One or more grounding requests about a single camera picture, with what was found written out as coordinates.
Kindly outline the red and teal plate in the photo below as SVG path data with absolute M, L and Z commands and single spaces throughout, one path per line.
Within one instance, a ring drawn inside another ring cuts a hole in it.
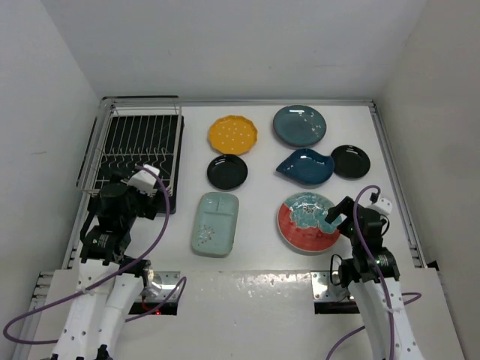
M 327 251 L 340 238 L 341 216 L 326 222 L 334 203 L 318 193 L 301 192 L 287 197 L 277 213 L 277 225 L 284 240 L 297 250 L 317 254 Z

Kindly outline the black small round plate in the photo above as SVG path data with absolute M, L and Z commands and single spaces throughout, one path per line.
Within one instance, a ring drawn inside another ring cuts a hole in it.
M 334 174 L 343 179 L 360 179 L 371 169 L 371 161 L 365 151 L 354 145 L 340 145 L 331 157 L 334 161 Z

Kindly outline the light green rectangular plate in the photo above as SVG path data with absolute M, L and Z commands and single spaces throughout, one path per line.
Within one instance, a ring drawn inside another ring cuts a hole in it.
M 233 249 L 239 199 L 224 192 L 205 193 L 197 208 L 191 236 L 195 254 L 204 257 L 226 257 Z

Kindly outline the teal round floral plate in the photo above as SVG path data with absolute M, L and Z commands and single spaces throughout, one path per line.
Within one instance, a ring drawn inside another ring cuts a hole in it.
M 323 115 L 304 105 L 290 105 L 279 109 L 272 124 L 280 140 L 299 148 L 314 146 L 327 132 Z

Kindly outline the yellow polka dot plate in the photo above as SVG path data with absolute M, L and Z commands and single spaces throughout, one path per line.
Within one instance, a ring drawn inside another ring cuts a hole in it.
M 216 120 L 208 130 L 210 146 L 221 154 L 243 155 L 257 143 L 254 123 L 241 115 L 228 115 Z

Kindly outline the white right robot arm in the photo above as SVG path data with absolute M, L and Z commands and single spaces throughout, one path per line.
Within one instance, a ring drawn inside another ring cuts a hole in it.
M 339 285 L 353 296 L 374 359 L 423 359 L 405 309 L 400 272 L 383 245 L 390 208 L 363 207 L 349 196 L 328 210 L 325 221 L 350 240 L 352 256 L 340 261 Z

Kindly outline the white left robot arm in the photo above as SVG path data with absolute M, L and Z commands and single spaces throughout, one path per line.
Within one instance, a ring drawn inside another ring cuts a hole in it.
M 125 251 L 137 218 L 154 219 L 157 201 L 167 197 L 159 169 L 144 165 L 128 180 L 113 177 L 88 207 L 80 231 L 82 248 L 70 305 L 51 359 L 112 359 L 129 308 L 151 283 L 151 263 Z

